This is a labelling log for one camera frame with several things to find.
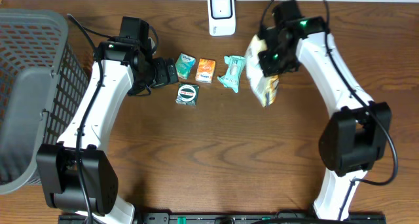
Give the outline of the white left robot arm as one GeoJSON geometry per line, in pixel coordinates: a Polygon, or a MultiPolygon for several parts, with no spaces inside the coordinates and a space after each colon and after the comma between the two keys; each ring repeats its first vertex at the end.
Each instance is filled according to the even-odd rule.
{"type": "Polygon", "coordinates": [[[56,143],[36,154],[47,206],[75,212],[86,223],[133,223],[136,209],[118,195],[107,151],[123,99],[148,96],[178,81],[173,58],[155,58],[151,40],[103,41],[78,109],[56,143]]]}

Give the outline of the teal tissue pack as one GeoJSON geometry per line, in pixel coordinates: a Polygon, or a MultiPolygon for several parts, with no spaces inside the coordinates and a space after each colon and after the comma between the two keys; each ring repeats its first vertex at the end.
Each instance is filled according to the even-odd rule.
{"type": "Polygon", "coordinates": [[[175,63],[178,77],[188,79],[195,63],[196,59],[194,57],[181,53],[175,63]]]}

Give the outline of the mint green wipes pack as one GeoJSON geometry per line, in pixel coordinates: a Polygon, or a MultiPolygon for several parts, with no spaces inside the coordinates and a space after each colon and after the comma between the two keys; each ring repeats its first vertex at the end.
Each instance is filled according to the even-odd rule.
{"type": "Polygon", "coordinates": [[[225,88],[231,88],[235,93],[238,93],[240,76],[246,64],[245,58],[243,56],[224,56],[224,61],[228,65],[227,72],[223,76],[218,76],[217,80],[225,88]]]}

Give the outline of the yellow snack bag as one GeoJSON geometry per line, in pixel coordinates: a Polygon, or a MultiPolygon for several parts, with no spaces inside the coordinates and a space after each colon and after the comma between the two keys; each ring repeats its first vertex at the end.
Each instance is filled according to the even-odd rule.
{"type": "Polygon", "coordinates": [[[279,77],[277,75],[265,77],[259,63],[258,53],[267,50],[264,40],[255,34],[246,50],[246,76],[251,89],[263,107],[268,107],[276,99],[279,77]]]}

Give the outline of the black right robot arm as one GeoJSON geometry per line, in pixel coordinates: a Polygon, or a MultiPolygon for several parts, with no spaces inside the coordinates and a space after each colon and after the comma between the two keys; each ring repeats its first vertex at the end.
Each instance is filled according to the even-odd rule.
{"type": "Polygon", "coordinates": [[[380,160],[387,145],[392,112],[376,103],[351,74],[334,42],[329,18],[304,17],[296,0],[272,10],[274,26],[260,25],[254,36],[253,63],[264,77],[296,72],[304,66],[327,108],[329,121],[319,139],[325,165],[312,208],[319,219],[344,221],[357,186],[380,160]]]}

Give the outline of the orange tissue pack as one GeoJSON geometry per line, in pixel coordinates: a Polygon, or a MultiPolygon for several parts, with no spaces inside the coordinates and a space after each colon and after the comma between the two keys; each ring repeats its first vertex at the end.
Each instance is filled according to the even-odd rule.
{"type": "Polygon", "coordinates": [[[215,65],[215,60],[201,58],[198,63],[195,80],[201,83],[212,83],[215,65]]]}

